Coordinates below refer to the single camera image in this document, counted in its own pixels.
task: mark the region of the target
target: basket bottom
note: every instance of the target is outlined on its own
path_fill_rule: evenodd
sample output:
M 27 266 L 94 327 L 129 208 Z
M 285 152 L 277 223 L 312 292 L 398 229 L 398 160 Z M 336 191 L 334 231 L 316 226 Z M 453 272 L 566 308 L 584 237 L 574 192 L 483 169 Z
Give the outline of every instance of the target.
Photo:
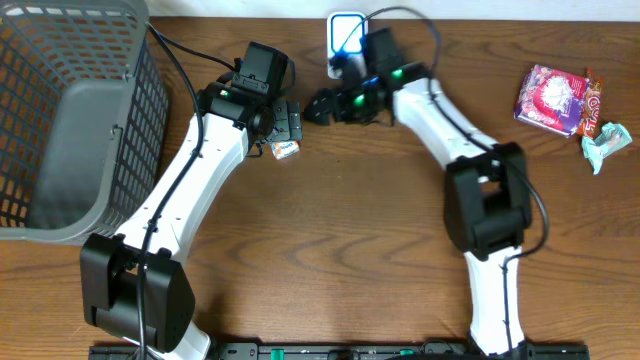
M 121 81 L 82 80 L 62 94 L 25 225 L 59 229 L 80 220 L 102 185 L 112 128 L 123 99 Z

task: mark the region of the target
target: wooden tabletop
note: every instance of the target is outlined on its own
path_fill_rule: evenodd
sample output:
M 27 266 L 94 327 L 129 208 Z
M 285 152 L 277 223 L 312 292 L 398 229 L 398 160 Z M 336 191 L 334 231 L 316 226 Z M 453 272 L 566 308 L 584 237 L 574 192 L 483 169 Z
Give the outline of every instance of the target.
M 302 106 L 326 76 L 325 21 L 153 19 L 176 41 L 227 61 L 249 41 L 296 62 Z M 408 59 L 430 61 L 417 21 L 392 25 Z M 484 132 L 526 151 L 551 238 L 521 262 L 520 320 L 534 341 L 584 341 L 592 359 L 640 353 L 640 157 L 635 142 L 592 175 L 579 140 L 525 125 L 512 109 L 536 63 L 606 78 L 602 122 L 640 140 L 640 25 L 439 21 L 439 79 Z M 172 97 L 166 166 L 192 105 L 154 45 Z M 177 54 L 196 89 L 224 69 Z M 443 225 L 443 171 L 407 128 L 304 123 L 301 152 L 246 159 L 224 184 L 191 249 L 196 324 L 223 339 L 264 342 L 423 342 L 465 338 L 471 297 L 465 261 Z M 525 247 L 538 241 L 539 217 Z M 78 247 L 0 242 L 0 359 L 86 359 L 119 341 L 85 324 Z

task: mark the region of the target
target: candy wrapper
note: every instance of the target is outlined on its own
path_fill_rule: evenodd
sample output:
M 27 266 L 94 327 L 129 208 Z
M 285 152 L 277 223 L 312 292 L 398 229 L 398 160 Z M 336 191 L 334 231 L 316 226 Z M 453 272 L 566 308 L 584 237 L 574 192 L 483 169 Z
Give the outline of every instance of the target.
M 588 80 L 536 65 L 525 78 L 514 116 L 566 137 L 578 130 Z
M 300 145 L 298 145 L 297 141 L 271 143 L 271 151 L 273 152 L 273 156 L 275 156 L 277 160 L 280 160 L 300 151 Z
M 593 139 L 598 123 L 598 115 L 600 115 L 600 96 L 602 94 L 602 78 L 595 78 L 591 69 L 587 69 L 587 77 L 589 78 L 589 88 L 585 95 L 584 109 L 582 111 L 582 119 L 578 126 L 578 134 Z
M 602 134 L 595 140 L 582 137 L 584 157 L 593 166 L 593 175 L 597 175 L 602 167 L 602 161 L 607 156 L 631 144 L 631 135 L 620 124 L 606 124 L 602 127 Z

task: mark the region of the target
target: brown candy wrapper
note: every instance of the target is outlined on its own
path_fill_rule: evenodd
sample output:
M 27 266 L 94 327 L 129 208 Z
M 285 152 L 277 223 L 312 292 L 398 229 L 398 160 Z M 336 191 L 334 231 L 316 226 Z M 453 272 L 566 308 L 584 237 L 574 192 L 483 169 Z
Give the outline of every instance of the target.
M 602 84 L 604 79 L 595 78 L 593 71 L 587 69 L 587 77 L 589 78 L 589 88 L 584 99 L 584 108 L 582 110 L 582 118 L 580 126 L 578 126 L 578 134 L 593 139 L 600 115 L 600 97 L 602 95 Z

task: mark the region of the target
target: perforated basket side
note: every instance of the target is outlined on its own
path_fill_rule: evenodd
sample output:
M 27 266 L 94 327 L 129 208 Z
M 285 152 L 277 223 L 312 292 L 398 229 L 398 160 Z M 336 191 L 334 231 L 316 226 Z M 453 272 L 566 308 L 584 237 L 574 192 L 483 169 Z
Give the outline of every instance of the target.
M 169 99 L 145 42 L 135 76 L 127 126 L 121 140 L 113 184 L 111 214 L 105 226 L 117 227 L 153 190 L 169 111 Z

